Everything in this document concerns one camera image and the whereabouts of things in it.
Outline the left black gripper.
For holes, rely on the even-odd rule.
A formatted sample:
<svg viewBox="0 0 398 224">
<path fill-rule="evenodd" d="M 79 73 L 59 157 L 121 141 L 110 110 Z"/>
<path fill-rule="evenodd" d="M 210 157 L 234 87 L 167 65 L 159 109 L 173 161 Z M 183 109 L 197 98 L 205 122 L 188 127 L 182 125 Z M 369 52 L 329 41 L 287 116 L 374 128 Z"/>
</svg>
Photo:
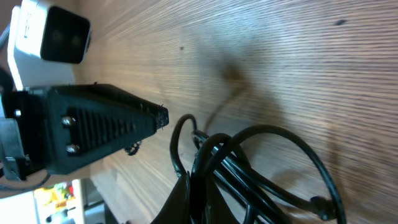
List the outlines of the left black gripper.
<svg viewBox="0 0 398 224">
<path fill-rule="evenodd" d="M 2 170 L 14 181 L 69 174 L 169 123 L 167 108 L 108 84 L 10 91 L 1 105 Z"/>
</svg>

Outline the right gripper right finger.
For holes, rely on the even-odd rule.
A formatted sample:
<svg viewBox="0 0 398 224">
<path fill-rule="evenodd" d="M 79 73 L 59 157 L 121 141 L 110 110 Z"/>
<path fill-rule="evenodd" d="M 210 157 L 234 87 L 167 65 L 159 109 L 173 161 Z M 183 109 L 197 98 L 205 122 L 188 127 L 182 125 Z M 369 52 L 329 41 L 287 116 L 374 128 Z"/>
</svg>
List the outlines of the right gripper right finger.
<svg viewBox="0 0 398 224">
<path fill-rule="evenodd" d="M 205 223 L 238 224 L 218 187 L 212 180 L 206 181 Z"/>
</svg>

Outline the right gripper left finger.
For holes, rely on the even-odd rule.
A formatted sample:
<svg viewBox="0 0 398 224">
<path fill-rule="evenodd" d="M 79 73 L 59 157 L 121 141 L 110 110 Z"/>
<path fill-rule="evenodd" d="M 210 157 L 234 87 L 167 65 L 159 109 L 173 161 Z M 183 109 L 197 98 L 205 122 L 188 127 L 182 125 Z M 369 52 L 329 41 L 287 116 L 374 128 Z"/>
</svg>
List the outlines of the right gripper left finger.
<svg viewBox="0 0 398 224">
<path fill-rule="evenodd" d="M 178 178 L 169 197 L 151 224 L 190 223 L 190 174 Z"/>
</svg>

